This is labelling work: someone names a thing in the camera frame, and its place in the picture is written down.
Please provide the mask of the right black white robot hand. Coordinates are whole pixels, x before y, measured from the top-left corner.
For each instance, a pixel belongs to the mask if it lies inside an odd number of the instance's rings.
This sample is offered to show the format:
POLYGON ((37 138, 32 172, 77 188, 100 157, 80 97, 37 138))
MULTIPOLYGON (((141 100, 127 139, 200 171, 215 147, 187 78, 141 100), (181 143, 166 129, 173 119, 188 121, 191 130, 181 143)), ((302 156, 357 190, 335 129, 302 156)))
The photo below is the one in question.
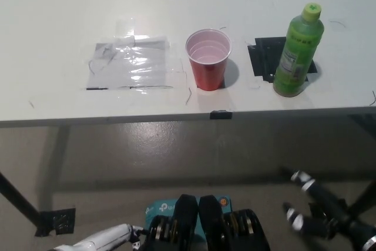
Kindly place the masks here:
POLYGON ((280 171, 314 201, 311 217, 283 203, 292 230, 324 239, 332 239, 339 233, 350 241, 354 250, 375 250, 375 226, 359 220, 361 214, 375 206, 374 180, 351 206, 346 206, 308 173, 287 167, 281 167, 280 171))

